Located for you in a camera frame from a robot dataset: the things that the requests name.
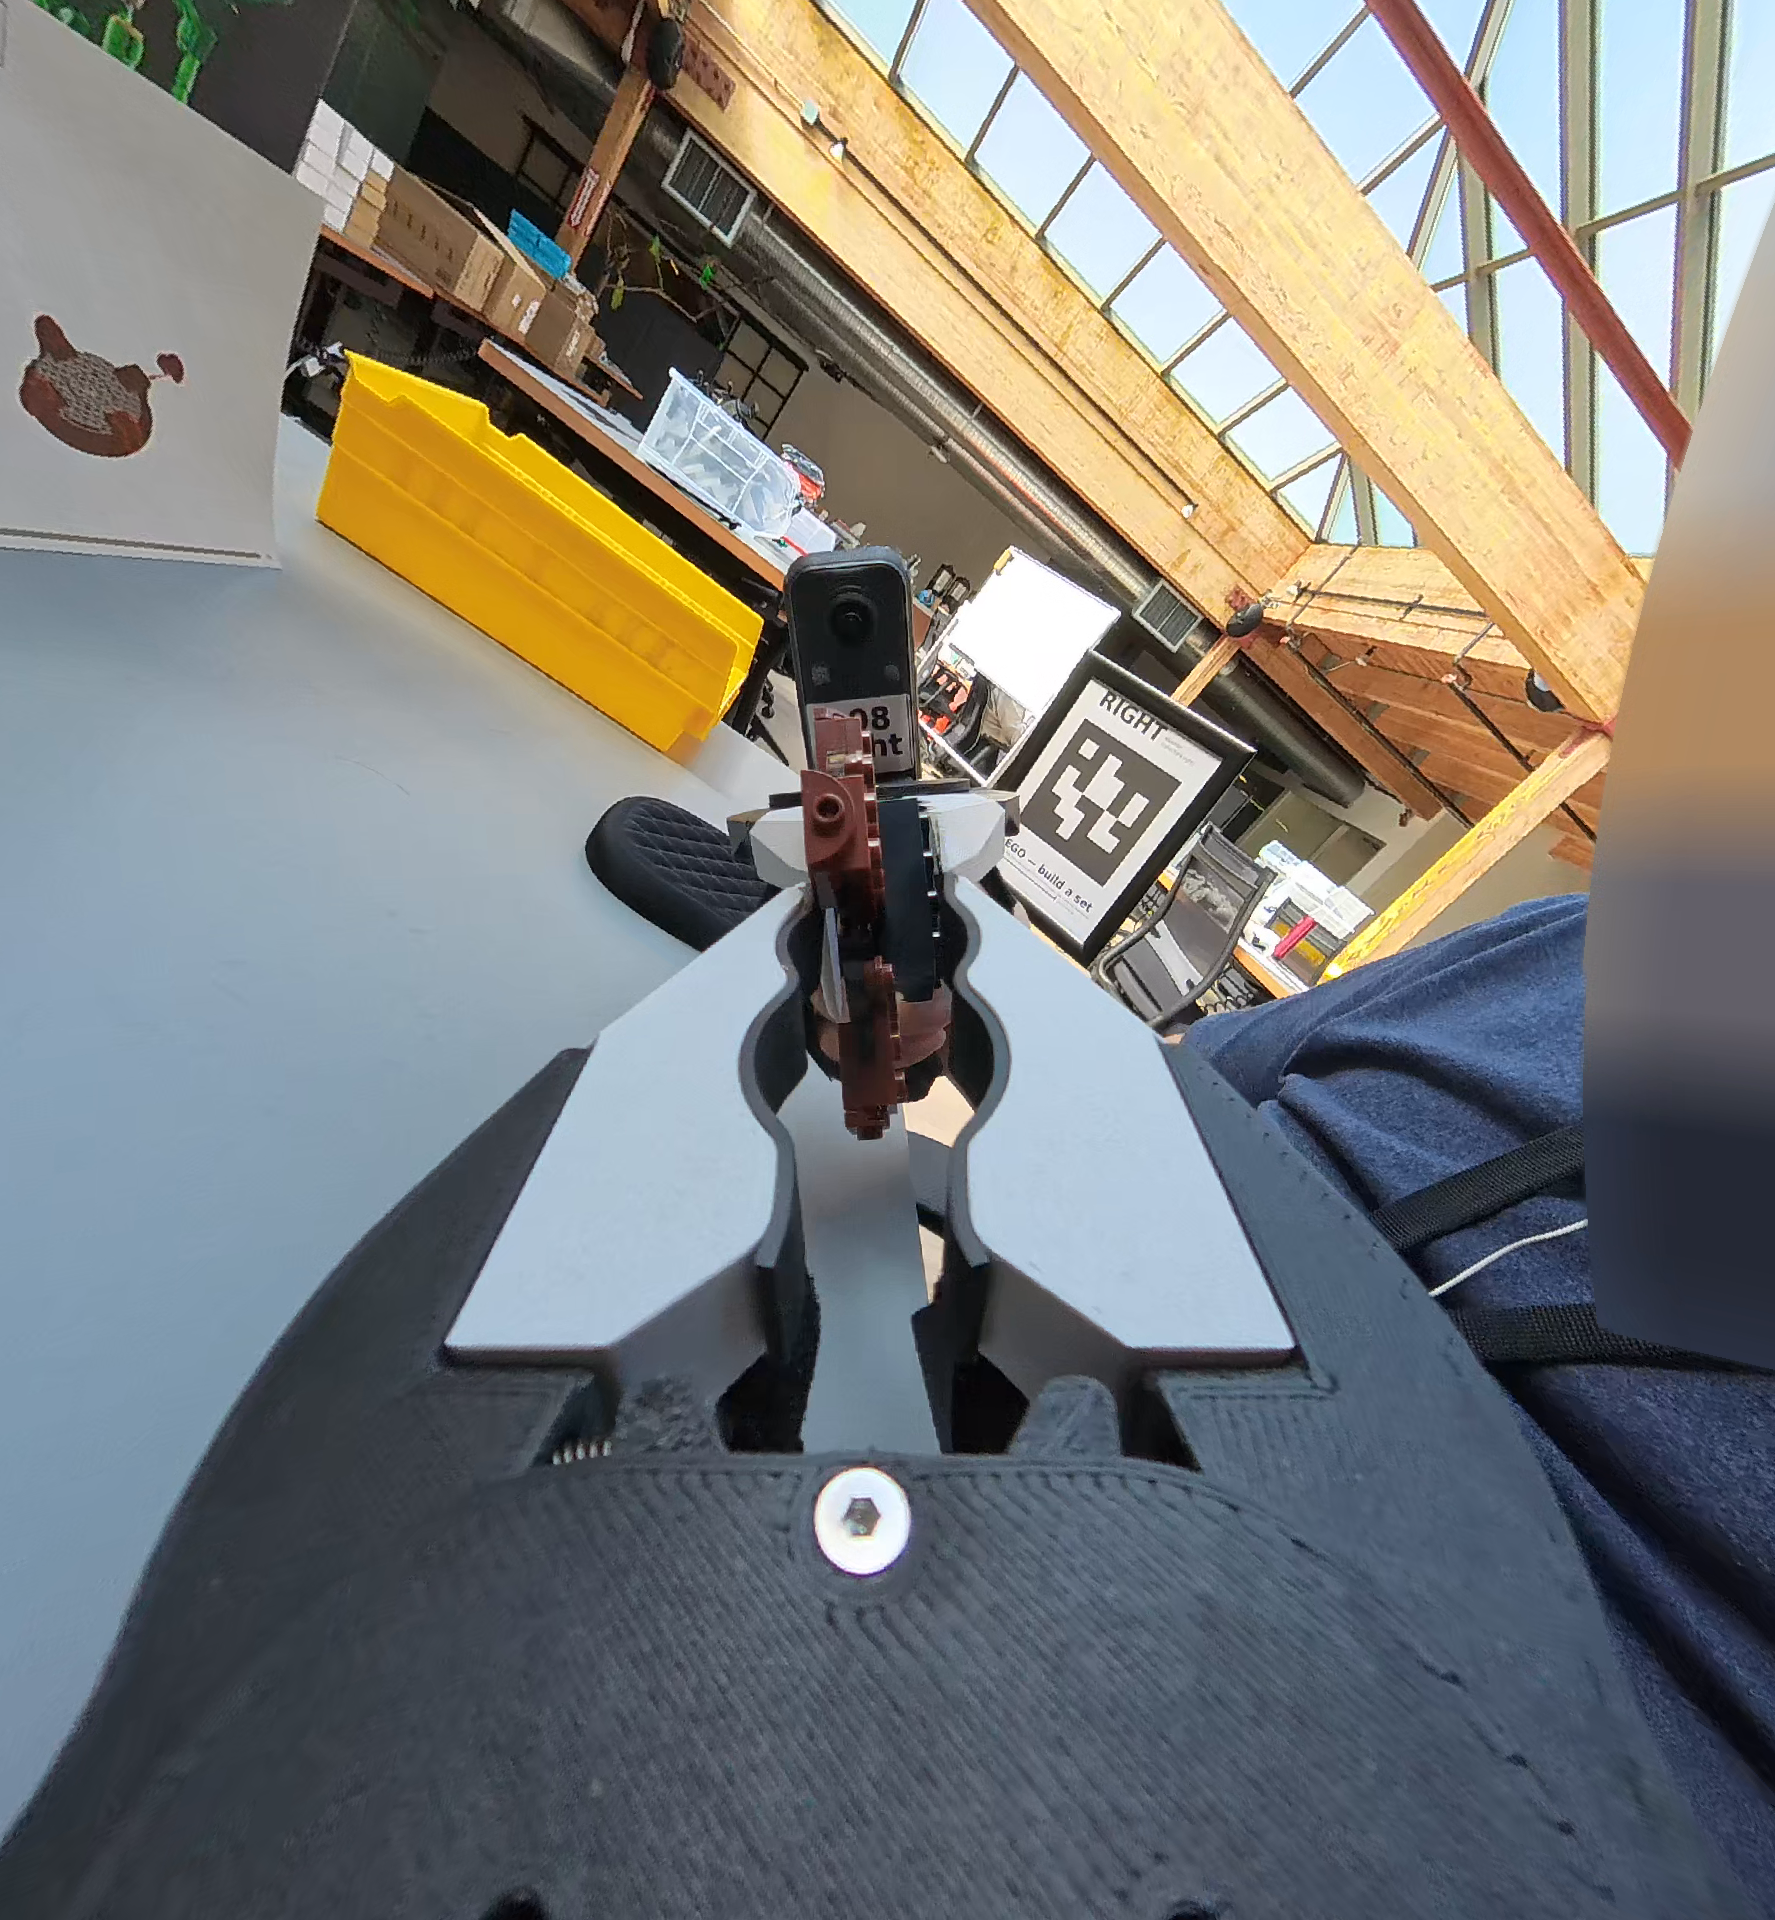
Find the white building instruction booklet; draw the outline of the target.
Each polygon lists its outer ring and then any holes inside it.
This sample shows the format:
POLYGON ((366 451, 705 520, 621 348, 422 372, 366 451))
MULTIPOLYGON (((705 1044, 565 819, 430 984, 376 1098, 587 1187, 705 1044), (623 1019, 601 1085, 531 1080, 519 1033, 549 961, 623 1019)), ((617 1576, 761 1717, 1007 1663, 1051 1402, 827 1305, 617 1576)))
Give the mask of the white building instruction booklet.
POLYGON ((322 206, 38 4, 0 4, 0 547, 276 565, 322 206))

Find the brown cardboard box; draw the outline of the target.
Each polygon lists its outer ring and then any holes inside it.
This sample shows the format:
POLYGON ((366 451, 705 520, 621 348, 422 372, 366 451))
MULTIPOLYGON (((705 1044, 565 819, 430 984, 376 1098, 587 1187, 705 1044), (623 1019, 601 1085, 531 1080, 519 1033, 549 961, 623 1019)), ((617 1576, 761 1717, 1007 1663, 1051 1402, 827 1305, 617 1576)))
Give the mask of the brown cardboard box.
POLYGON ((388 179, 374 247, 476 314, 488 309, 506 262, 476 207, 400 166, 388 179))
POLYGON ((573 378, 597 348, 595 311, 597 301, 585 287, 557 281, 537 299, 519 344, 545 372, 573 378))

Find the framed black white tag sign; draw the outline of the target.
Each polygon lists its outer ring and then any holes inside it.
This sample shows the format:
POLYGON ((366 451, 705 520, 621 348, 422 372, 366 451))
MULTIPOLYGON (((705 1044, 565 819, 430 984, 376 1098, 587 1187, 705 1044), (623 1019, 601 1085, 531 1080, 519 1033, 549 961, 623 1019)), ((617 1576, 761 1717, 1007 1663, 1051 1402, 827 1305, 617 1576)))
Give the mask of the framed black white tag sign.
POLYGON ((1045 940, 1091 966, 1253 755, 1091 650, 995 775, 1013 793, 997 873, 1045 940))

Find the white board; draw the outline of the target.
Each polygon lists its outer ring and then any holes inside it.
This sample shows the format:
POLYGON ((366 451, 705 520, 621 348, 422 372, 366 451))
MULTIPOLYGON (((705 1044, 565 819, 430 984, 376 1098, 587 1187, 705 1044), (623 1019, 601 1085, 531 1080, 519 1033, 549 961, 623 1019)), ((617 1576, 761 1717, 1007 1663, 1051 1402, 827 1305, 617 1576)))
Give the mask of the white board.
POLYGON ((973 685, 989 688, 981 730, 1015 747, 1117 620, 1109 598, 1011 545, 947 626, 943 648, 973 685))

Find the grey desk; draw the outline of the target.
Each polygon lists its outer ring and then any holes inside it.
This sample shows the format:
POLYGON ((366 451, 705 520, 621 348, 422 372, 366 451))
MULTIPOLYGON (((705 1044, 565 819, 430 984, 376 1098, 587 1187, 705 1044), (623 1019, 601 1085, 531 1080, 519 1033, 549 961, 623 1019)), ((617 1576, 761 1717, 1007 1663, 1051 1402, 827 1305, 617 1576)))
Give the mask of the grey desk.
POLYGON ((0 1840, 184 1483, 332 1267, 689 960, 589 873, 663 755, 318 520, 272 567, 0 547, 0 1840))

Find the black office chair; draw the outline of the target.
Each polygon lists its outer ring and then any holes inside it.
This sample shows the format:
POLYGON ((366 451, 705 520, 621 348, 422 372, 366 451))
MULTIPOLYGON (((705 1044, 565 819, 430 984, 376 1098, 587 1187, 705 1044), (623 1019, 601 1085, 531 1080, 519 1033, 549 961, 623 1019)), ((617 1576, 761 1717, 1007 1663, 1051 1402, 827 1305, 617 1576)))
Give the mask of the black office chair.
POLYGON ((1091 977, 1159 1037, 1175 1037, 1203 1014, 1269 878, 1219 827, 1203 826, 1173 876, 1141 899, 1139 917, 1101 949, 1091 977))

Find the black padded wrist rest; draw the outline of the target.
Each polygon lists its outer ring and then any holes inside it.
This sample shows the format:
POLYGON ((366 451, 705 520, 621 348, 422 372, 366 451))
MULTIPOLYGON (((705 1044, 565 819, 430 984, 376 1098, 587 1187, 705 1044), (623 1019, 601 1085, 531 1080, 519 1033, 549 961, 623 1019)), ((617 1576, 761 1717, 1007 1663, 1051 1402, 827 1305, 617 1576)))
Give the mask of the black padded wrist rest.
POLYGON ((615 899, 691 949, 711 948, 775 896, 743 843, 655 796, 613 802, 583 852, 615 899))

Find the brown and black brick model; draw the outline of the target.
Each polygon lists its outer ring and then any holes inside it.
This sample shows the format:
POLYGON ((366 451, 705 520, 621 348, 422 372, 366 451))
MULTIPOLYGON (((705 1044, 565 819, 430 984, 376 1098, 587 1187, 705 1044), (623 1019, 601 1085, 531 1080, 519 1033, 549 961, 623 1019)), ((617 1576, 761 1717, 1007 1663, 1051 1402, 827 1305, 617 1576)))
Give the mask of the brown and black brick model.
POLYGON ((861 710, 817 703, 807 733, 805 1036, 841 1085, 847 1131, 879 1140, 947 1068, 953 994, 939 858, 923 802, 909 787, 879 793, 861 710))

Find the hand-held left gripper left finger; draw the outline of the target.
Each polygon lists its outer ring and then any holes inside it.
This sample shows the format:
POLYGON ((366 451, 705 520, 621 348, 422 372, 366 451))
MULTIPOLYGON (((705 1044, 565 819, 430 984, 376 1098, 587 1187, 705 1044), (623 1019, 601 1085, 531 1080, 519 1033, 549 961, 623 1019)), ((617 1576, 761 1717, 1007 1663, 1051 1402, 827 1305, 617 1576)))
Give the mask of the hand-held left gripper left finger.
POLYGON ((607 1024, 448 1335, 456 1361, 563 1363, 611 1403, 697 1392, 727 1444, 797 1452, 819 1308, 781 1109, 807 1075, 789 886, 607 1024))

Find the clear plastic box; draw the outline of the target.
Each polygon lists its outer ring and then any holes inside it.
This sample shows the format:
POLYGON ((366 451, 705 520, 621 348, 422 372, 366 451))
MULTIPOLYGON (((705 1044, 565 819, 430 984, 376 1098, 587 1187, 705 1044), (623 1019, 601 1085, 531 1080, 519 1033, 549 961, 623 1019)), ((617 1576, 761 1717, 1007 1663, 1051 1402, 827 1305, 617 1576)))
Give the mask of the clear plastic box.
POLYGON ((795 470, 679 369, 637 455, 739 532, 779 540, 801 503, 795 470))

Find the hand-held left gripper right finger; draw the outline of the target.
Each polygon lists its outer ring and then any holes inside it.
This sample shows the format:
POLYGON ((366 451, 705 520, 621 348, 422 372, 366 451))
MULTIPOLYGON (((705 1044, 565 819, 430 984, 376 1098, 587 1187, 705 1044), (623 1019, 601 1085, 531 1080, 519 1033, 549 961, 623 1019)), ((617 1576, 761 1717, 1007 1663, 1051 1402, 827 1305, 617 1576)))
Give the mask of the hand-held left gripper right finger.
POLYGON ((983 1370, 1025 1403, 1095 1379, 1119 1416, 1167 1373, 1293 1370, 1175 1050, 979 886, 947 886, 947 923, 969 1120, 943 1152, 943 1269, 917 1314, 941 1449, 991 1438, 993 1418, 965 1410, 983 1370))

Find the yellow plastic bin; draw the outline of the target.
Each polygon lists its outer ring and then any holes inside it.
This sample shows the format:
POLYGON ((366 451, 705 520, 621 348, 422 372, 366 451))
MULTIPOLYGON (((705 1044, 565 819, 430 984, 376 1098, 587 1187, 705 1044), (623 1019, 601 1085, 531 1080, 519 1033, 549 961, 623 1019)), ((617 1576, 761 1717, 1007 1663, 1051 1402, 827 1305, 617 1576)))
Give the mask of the yellow plastic bin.
POLYGON ((759 613, 484 401, 350 354, 328 530, 671 754, 729 711, 759 613))

